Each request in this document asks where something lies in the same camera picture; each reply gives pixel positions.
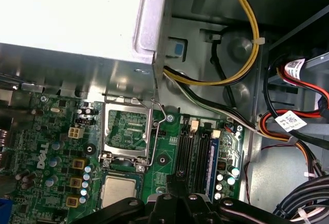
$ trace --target motherboard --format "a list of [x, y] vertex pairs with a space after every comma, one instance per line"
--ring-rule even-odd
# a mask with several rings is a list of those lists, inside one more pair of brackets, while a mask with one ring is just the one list
[[8, 186], [0, 199], [12, 201], [11, 224], [71, 223], [126, 197], [146, 203], [166, 192], [171, 174], [213, 202], [238, 197], [243, 129], [229, 129], [226, 117], [164, 115], [131, 101], [145, 112], [31, 94], [31, 127], [0, 143]]

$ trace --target silver metal casing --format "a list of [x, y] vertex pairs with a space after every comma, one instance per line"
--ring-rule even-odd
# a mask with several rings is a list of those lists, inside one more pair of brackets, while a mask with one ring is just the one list
[[23, 89], [154, 96], [170, 0], [0, 0], [0, 6], [0, 71], [34, 83]]

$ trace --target black ram slot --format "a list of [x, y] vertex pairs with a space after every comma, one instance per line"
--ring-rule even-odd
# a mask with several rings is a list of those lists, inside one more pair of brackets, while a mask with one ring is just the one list
[[194, 138], [190, 138], [188, 133], [182, 132], [179, 136], [175, 171], [186, 178], [189, 177], [193, 143]]
[[207, 134], [203, 134], [202, 138], [199, 141], [199, 148], [197, 154], [197, 163], [195, 170], [195, 181], [194, 181], [194, 191], [196, 193], [205, 193], [205, 189], [203, 187], [204, 179], [205, 179], [205, 168], [207, 166], [207, 154], [210, 147], [210, 140]]

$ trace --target white wire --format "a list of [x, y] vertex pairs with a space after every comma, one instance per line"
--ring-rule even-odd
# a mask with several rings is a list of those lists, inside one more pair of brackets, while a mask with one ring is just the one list
[[[319, 214], [320, 212], [322, 212], [323, 210], [325, 210], [325, 207], [316, 207], [315, 210], [313, 210], [307, 214], [307, 218], [315, 216], [315, 215]], [[301, 221], [301, 220], [303, 220], [303, 217], [298, 217], [298, 218], [292, 219], [290, 221], [296, 222], [296, 221]]]
[[229, 113], [229, 112], [226, 112], [224, 110], [221, 110], [221, 109], [218, 109], [218, 108], [214, 108], [214, 107], [211, 107], [211, 106], [208, 106], [206, 104], [203, 104], [203, 103], [200, 103], [198, 102], [197, 100], [194, 100], [192, 97], [190, 97], [186, 92], [185, 90], [173, 79], [171, 79], [166, 73], [163, 73], [164, 76], [166, 76], [166, 78], [168, 78], [174, 85], [176, 85], [180, 91], [184, 94], [184, 96], [186, 96], [191, 102], [193, 102], [194, 104], [204, 108], [204, 109], [208, 109], [210, 111], [213, 111], [215, 113], [219, 113], [219, 114], [223, 114], [223, 115], [226, 115], [230, 118], [232, 118], [233, 120], [237, 121], [238, 123], [240, 123], [241, 125], [243, 125], [244, 127], [248, 128], [249, 130], [253, 131], [254, 133], [257, 133], [258, 135], [262, 136], [262, 137], [265, 137], [267, 138], [266, 135], [262, 134], [261, 132], [259, 132], [258, 130], [254, 129], [253, 127], [247, 125], [244, 121], [242, 121], [240, 118], [238, 118], [237, 116]]

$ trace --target blue plastic tab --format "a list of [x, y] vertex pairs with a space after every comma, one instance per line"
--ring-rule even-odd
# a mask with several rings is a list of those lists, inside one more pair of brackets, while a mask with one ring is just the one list
[[12, 206], [12, 200], [0, 199], [0, 224], [9, 223]]

